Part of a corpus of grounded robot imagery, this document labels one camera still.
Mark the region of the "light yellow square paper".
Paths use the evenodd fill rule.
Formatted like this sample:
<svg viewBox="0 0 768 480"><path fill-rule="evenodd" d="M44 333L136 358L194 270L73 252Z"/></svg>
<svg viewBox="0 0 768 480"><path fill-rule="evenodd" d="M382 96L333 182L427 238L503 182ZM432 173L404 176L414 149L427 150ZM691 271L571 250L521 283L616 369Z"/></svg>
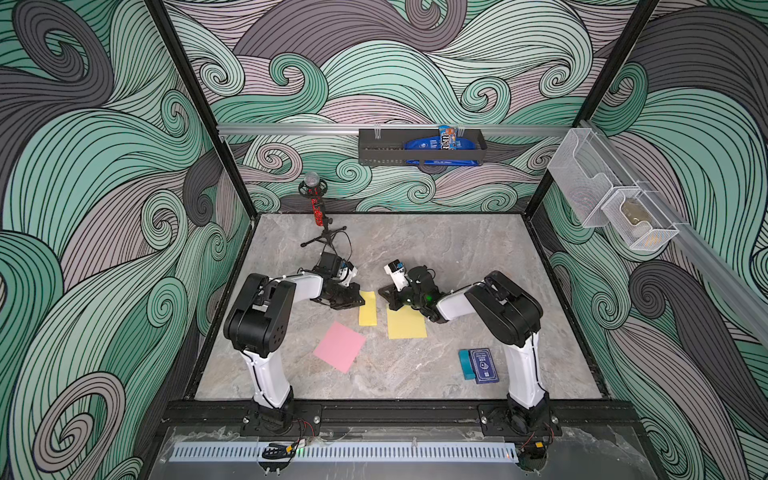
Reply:
<svg viewBox="0 0 768 480"><path fill-rule="evenodd" d="M376 293L361 291L361 297L364 300L364 304L359 307L358 323L360 326L376 326L377 320L377 307L376 307Z"/></svg>

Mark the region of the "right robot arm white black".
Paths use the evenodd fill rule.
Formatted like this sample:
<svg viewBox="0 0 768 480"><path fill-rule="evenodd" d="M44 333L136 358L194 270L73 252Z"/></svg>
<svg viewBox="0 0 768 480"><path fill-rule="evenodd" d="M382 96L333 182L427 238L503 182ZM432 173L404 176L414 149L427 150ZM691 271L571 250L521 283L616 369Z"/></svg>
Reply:
<svg viewBox="0 0 768 480"><path fill-rule="evenodd" d="M549 393L540 378L538 355L543 308L518 284L500 271L459 290L443 293L426 266L406 268L395 260L384 267L392 284L378 290L395 312L407 306L433 323L445 324L475 314L504 345L509 375L507 405L523 428L546 420Z"/></svg>

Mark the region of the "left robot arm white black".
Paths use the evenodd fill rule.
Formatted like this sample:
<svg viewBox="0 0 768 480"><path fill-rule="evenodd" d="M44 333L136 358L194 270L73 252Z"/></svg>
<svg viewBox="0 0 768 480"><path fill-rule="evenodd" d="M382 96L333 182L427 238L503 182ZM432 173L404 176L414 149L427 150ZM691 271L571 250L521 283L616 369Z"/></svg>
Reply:
<svg viewBox="0 0 768 480"><path fill-rule="evenodd" d="M351 261L331 253L323 253L310 270L277 277L248 275L224 322L223 335L246 364L259 413L283 424L293 413L293 388L279 352L293 306L311 301L336 311L360 307L365 300L354 282L356 275Z"/></svg>

